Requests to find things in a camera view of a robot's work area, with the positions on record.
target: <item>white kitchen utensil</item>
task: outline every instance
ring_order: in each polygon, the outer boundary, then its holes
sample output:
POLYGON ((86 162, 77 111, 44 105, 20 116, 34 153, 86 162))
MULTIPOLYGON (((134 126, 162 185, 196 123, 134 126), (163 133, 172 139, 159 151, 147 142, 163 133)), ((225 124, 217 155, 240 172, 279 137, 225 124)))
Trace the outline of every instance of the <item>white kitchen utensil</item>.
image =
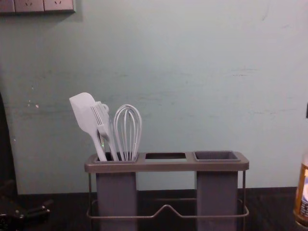
POLYGON ((101 102, 96 102, 91 108, 96 118, 97 129, 100 135, 108 142, 113 160, 119 161, 116 154, 113 133, 110 128, 108 106, 106 104, 102 104, 101 102))
POLYGON ((69 98, 69 100, 79 127, 92 137, 100 161, 107 161, 105 153, 100 145, 96 119, 91 110, 91 106, 95 104, 95 100, 86 92, 75 95, 69 98))
POLYGON ((142 118, 139 111, 129 104, 121 106, 115 114, 114 130, 122 160, 134 161, 142 131, 142 118))

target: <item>bottle label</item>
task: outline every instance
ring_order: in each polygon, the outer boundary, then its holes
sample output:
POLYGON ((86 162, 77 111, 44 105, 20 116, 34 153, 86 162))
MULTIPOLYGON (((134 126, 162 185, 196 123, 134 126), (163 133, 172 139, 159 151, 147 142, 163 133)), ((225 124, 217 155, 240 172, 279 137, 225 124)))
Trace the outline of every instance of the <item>bottle label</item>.
POLYGON ((308 217, 308 169, 305 170, 303 196, 300 205, 300 215, 308 217))

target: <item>white spatula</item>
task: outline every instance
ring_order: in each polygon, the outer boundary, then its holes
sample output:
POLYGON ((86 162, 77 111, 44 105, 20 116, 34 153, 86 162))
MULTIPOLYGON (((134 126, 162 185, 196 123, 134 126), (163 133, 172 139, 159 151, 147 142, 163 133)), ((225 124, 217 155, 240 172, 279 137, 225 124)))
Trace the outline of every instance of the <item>white spatula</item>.
POLYGON ((75 95, 69 98, 69 100, 79 127, 92 137, 100 161, 107 161, 106 155, 100 145, 96 119, 91 110, 91 106, 95 104, 95 100, 86 92, 75 95))

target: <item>white whisk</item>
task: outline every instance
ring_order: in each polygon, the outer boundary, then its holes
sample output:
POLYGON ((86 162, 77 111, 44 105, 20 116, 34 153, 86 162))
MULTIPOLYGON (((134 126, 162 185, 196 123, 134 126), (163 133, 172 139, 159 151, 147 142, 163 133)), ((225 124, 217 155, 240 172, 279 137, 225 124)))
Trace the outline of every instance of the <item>white whisk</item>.
POLYGON ((115 114, 114 132, 122 161, 135 160, 139 149, 141 131, 142 118, 139 111, 129 104, 121 106, 115 114))

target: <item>wall socket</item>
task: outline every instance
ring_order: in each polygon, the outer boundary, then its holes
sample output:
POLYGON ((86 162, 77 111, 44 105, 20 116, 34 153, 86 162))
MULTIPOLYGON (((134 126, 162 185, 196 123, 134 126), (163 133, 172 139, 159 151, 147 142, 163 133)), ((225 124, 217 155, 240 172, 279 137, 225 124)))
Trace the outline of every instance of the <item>wall socket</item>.
POLYGON ((74 11, 73 0, 44 0, 45 11, 74 11))
POLYGON ((15 0, 16 12, 43 12, 43 0, 15 0))
POLYGON ((15 12, 14 0, 0 0, 0 13, 15 12))

